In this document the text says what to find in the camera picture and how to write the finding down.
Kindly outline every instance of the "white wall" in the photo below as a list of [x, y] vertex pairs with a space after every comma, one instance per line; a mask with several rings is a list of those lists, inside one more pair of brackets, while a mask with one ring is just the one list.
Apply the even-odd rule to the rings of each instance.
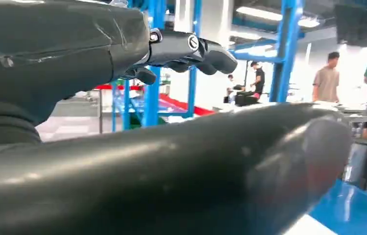
[[[238, 61], [238, 66], [232, 73], [236, 83], [243, 85], [245, 77], [245, 61]], [[167, 69], [171, 75], [170, 97], [182, 102], [188, 101], [189, 72], [176, 73]], [[226, 96], [228, 75], [217, 72], [212, 76], [207, 76], [198, 71], [196, 78], [195, 105], [212, 109], [223, 103]]]
[[[311, 43], [310, 56], [306, 61], [306, 50]], [[337, 70], [340, 73], [338, 96], [343, 104], [367, 102], [367, 85], [363, 83], [367, 67], [367, 47], [338, 45], [336, 37], [316, 41], [299, 42], [291, 83], [296, 83], [304, 91], [305, 100], [312, 98], [312, 83], [315, 74], [327, 63], [327, 55], [338, 51], [341, 54]]]

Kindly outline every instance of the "robotic hand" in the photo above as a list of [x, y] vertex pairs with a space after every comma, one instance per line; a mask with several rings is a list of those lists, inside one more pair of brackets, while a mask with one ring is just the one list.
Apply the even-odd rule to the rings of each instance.
[[196, 37], [192, 33], [150, 32], [150, 53], [144, 63], [126, 71], [125, 78], [138, 78], [146, 84], [154, 83], [156, 76], [146, 65], [171, 68], [184, 72], [196, 66], [201, 72], [213, 75], [217, 71], [228, 74], [237, 67], [236, 59], [219, 44]]
[[153, 83], [147, 65], [214, 74], [232, 72], [237, 62], [193, 34], [150, 31], [137, 9], [96, 1], [0, 1], [0, 126], [17, 122], [37, 136], [33, 126], [76, 92], [120, 77]]

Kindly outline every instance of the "gray t-shirt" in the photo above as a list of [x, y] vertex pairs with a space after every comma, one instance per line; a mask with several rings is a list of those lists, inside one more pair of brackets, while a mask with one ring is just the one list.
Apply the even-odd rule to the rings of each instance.
[[338, 95], [336, 88], [339, 85], [339, 72], [336, 69], [324, 67], [316, 73], [313, 86], [318, 86], [318, 100], [336, 102]]

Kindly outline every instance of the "television screen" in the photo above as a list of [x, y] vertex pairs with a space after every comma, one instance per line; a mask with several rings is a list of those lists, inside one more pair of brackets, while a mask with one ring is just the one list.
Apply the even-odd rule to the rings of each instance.
[[339, 44], [367, 47], [367, 8], [336, 5], [335, 18]]

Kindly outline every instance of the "black shirt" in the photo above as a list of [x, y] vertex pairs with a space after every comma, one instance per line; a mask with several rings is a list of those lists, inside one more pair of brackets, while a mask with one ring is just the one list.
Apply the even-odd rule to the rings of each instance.
[[261, 68], [258, 68], [255, 71], [255, 77], [258, 77], [258, 76], [261, 77], [261, 81], [255, 84], [255, 92], [261, 94], [263, 93], [264, 83], [266, 82], [266, 74], [264, 73], [264, 71]]

